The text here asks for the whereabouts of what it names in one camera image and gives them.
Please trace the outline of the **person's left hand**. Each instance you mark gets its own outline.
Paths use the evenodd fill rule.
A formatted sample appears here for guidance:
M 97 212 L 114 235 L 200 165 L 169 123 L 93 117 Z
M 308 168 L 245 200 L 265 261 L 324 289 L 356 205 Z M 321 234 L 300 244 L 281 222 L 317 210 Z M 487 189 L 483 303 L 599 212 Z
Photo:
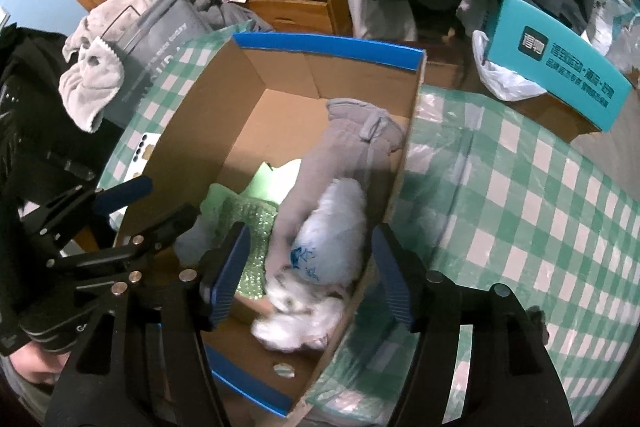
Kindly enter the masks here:
M 51 353 L 38 343 L 26 343 L 9 356 L 15 372 L 25 381 L 46 386 L 55 385 L 69 358 L 68 352 Z

